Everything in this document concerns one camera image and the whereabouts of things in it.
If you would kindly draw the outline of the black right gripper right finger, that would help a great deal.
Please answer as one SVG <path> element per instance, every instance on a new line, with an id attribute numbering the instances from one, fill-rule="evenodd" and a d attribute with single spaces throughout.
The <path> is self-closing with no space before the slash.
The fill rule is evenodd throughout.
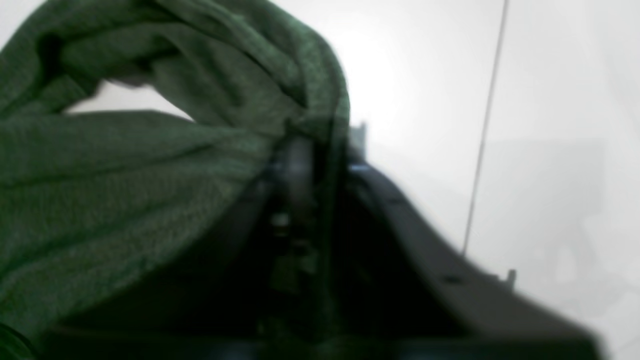
<path id="1" fill-rule="evenodd" d="M 515 294 L 454 251 L 398 187 L 347 147 L 331 279 L 366 360 L 599 360 L 585 328 Z"/>

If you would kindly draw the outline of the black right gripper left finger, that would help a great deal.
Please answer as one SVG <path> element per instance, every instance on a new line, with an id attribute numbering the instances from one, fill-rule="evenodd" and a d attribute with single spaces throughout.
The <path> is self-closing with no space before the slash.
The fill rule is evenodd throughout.
<path id="1" fill-rule="evenodd" d="M 275 292 L 315 271 L 314 142 L 289 136 L 174 262 L 53 326 L 43 360 L 258 360 Z"/>

